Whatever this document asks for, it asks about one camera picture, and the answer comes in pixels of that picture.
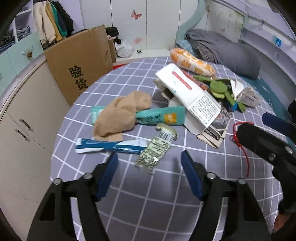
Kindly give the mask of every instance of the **red string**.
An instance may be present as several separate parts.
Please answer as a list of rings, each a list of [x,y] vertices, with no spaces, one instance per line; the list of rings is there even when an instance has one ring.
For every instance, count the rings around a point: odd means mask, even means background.
[[[232,132],[233,132],[232,141],[238,146],[238,148],[241,148],[242,151],[244,152],[244,155],[245,155],[246,160],[247,160],[247,166],[248,166],[248,169],[247,169],[247,177],[248,177],[249,176],[249,171],[250,171],[249,158],[248,158],[248,155],[247,155],[246,151],[244,150],[243,146],[239,143],[239,139],[237,138],[237,131],[235,130],[235,126],[236,125],[240,125],[240,124],[244,124],[244,123],[249,123],[251,125],[254,125],[254,123],[249,122],[249,121],[239,121],[239,122],[236,122],[233,125],[233,127],[232,127]]]

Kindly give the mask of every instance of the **drawer knob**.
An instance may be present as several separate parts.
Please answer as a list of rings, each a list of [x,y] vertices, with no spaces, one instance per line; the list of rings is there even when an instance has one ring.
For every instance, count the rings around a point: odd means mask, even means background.
[[[21,121],[21,122],[23,122],[27,127],[28,127],[28,129],[30,130],[31,129],[31,127],[22,119],[22,118],[19,118],[19,120]]]
[[[15,129],[15,131],[18,132],[25,140],[27,140],[27,137],[23,133],[21,133],[18,129]]]
[[[33,50],[34,50],[34,47],[33,45],[29,48],[27,48],[25,51],[22,52],[22,55],[25,55],[27,56],[28,58],[32,58],[33,57]]]
[[[32,58],[33,57],[33,52],[32,51],[28,51],[27,52],[27,57],[28,58]]]

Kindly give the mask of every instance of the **blue gripper pad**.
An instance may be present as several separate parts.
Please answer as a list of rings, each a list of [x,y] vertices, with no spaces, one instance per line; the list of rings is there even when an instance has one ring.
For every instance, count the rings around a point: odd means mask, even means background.
[[[264,125],[271,127],[285,136],[289,136],[289,134],[292,133],[291,124],[289,122],[267,112],[262,115],[262,122]]]
[[[101,199],[106,196],[109,186],[110,186],[112,179],[114,177],[114,174],[117,170],[117,167],[118,167],[118,155],[115,153],[112,156],[112,158],[109,162],[109,165],[107,166],[102,178],[100,179],[100,181],[98,183],[99,191],[96,194],[96,197],[99,201],[101,201]]]
[[[199,200],[202,200],[204,196],[202,191],[202,182],[194,170],[193,164],[191,163],[191,157],[187,151],[183,151],[181,154],[181,164],[188,179],[191,191],[194,196]]]

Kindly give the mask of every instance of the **cardboard box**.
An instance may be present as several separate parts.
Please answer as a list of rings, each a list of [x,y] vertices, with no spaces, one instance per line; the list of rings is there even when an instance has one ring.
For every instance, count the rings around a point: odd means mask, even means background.
[[[108,43],[109,43],[112,63],[116,63],[117,53],[116,53],[114,40],[110,40],[110,41],[108,41]]]
[[[52,46],[45,56],[70,104],[92,83],[113,70],[105,26],[72,35]]]

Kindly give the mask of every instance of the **blue and white toothpaste tube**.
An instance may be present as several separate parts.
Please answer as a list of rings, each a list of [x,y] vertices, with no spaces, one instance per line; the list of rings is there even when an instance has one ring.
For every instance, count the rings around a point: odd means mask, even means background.
[[[105,150],[129,154],[140,154],[146,147],[147,141],[141,139],[121,142],[107,142],[78,138],[76,141],[75,152],[85,153]]]

